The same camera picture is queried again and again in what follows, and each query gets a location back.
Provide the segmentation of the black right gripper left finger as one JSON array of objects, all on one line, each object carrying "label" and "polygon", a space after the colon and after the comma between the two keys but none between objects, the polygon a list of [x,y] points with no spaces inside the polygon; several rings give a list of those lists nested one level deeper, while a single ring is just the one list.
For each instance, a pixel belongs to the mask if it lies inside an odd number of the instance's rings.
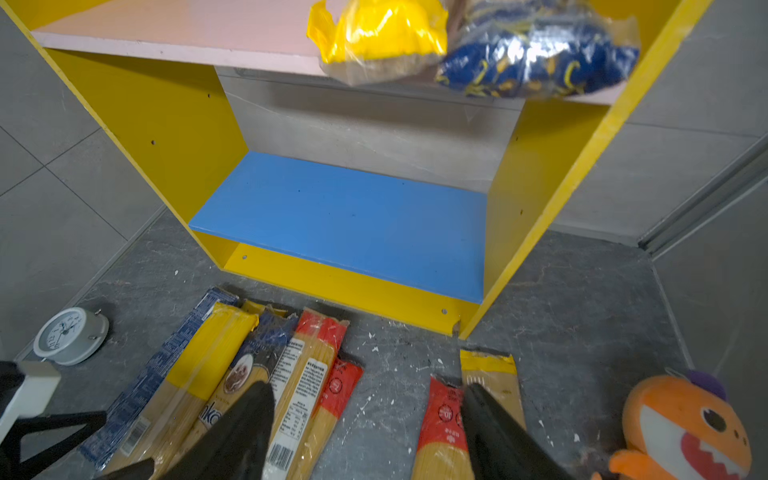
[{"label": "black right gripper left finger", "polygon": [[260,479],[275,403],[272,387],[252,384],[225,415],[164,474],[152,459],[109,473],[107,479]]}]

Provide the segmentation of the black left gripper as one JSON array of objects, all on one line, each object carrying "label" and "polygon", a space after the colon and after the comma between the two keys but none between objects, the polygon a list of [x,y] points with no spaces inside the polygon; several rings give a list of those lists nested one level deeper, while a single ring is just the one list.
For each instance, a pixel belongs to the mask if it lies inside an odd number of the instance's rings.
[{"label": "black left gripper", "polygon": [[[49,362],[1,363],[1,477],[32,479],[79,446],[106,424],[107,412],[46,415],[44,411],[61,381]],[[75,427],[77,430],[23,460],[21,441],[32,433]]]}]

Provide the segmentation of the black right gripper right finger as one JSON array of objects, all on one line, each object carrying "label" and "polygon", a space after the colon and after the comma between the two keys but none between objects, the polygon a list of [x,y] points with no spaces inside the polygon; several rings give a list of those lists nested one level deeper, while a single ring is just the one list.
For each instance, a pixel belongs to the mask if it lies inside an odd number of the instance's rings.
[{"label": "black right gripper right finger", "polygon": [[461,415],[476,479],[571,477],[483,386],[463,388]]}]

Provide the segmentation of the blue label spaghetti bag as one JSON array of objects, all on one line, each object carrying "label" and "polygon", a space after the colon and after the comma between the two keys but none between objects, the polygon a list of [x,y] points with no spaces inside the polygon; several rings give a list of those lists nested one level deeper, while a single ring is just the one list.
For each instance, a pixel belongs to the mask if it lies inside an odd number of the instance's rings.
[{"label": "blue label spaghetti bag", "polygon": [[292,339],[298,320],[296,313],[283,317],[271,309],[262,312],[259,325],[245,337],[169,467],[178,463],[252,384],[270,381],[283,351]]}]

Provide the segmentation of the red spaghetti bag white label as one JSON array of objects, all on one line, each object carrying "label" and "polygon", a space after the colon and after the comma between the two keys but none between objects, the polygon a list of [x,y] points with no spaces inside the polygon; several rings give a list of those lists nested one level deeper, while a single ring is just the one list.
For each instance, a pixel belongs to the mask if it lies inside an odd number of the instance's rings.
[{"label": "red spaghetti bag white label", "polygon": [[262,477],[287,479],[295,470],[312,415],[329,379],[349,322],[302,311],[273,377],[278,394]]}]

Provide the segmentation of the dark blue spaghetti box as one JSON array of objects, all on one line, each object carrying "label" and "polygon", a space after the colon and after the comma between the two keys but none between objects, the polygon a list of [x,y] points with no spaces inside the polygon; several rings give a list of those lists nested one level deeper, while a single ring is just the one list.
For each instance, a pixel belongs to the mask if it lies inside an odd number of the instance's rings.
[{"label": "dark blue spaghetti box", "polygon": [[78,450],[102,471],[118,450],[134,421],[148,404],[187,344],[210,315],[215,303],[240,307],[243,299],[220,287],[209,288],[181,325],[153,354],[138,376],[106,410],[105,425],[86,439]]}]

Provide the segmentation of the blue bottom spaghetti bag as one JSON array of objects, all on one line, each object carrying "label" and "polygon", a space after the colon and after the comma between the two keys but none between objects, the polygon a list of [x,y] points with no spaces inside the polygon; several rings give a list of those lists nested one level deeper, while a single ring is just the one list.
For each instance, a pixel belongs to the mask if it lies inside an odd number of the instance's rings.
[{"label": "blue bottom spaghetti bag", "polygon": [[637,20],[589,1],[468,1],[435,80],[468,97],[584,96],[628,80],[640,54]]}]

